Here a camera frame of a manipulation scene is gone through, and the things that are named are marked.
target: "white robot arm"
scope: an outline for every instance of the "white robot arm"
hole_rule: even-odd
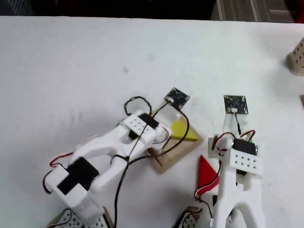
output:
[[[171,134],[169,126],[137,111],[109,133],[79,147],[72,155],[69,167],[57,166],[45,182],[84,223],[90,224],[103,213],[102,207],[90,195],[102,191],[110,180],[125,169],[125,157],[132,161],[148,148],[159,150]],[[112,157],[111,167],[102,174],[87,161],[101,155]]]

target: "floor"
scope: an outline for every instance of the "floor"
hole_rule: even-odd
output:
[[[217,0],[211,20],[294,23],[296,0]]]

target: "red triangle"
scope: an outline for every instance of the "red triangle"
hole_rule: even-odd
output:
[[[201,155],[199,158],[199,178],[198,178],[198,187],[210,184],[217,173],[211,167],[211,165],[207,162],[207,160]],[[219,184],[219,177],[217,177],[216,181],[198,192],[198,196],[201,197],[205,192],[210,191],[215,186]]]

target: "yellow triangle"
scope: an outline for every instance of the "yellow triangle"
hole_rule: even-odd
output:
[[[171,136],[171,138],[177,140],[181,139],[184,136],[186,129],[187,126],[181,119],[175,121],[171,126],[171,130],[173,131],[173,135]],[[189,129],[185,140],[196,141],[198,140],[198,137]]]

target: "table surface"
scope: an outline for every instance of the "table surface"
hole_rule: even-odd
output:
[[[223,95],[246,95],[248,126],[263,155],[267,228],[303,217],[304,78],[285,56],[304,25],[247,22],[1,17],[0,221],[44,227],[64,208],[43,192],[48,162],[104,134],[134,95],[156,108],[177,87],[204,137],[222,131]],[[130,167],[119,197],[119,227],[171,227],[194,204],[197,160],[207,141],[164,175],[150,161]],[[118,179],[98,195],[114,217]]]

